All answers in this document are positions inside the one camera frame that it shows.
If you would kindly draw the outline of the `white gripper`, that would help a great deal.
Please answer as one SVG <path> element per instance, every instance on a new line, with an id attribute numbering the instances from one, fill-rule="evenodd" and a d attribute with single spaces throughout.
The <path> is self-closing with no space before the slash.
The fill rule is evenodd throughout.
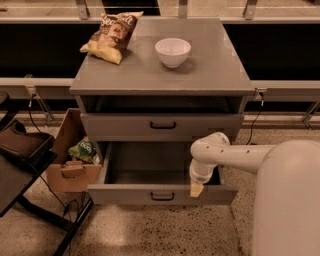
<path id="1" fill-rule="evenodd" d="M 215 169 L 215 165 L 206 165 L 195 159 L 191 161 L 189 167 L 189 175 L 192 180 L 190 183 L 190 196 L 192 198 L 198 198 L 204 189 L 205 183 L 207 183 Z"/>

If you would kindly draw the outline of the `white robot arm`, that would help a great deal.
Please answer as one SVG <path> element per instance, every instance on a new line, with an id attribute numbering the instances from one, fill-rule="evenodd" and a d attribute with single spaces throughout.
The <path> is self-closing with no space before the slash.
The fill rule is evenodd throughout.
<path id="1" fill-rule="evenodd" d="M 222 165 L 256 175 L 252 256 L 320 256 L 320 142 L 232 145 L 216 132 L 190 149 L 193 186 Z"/>

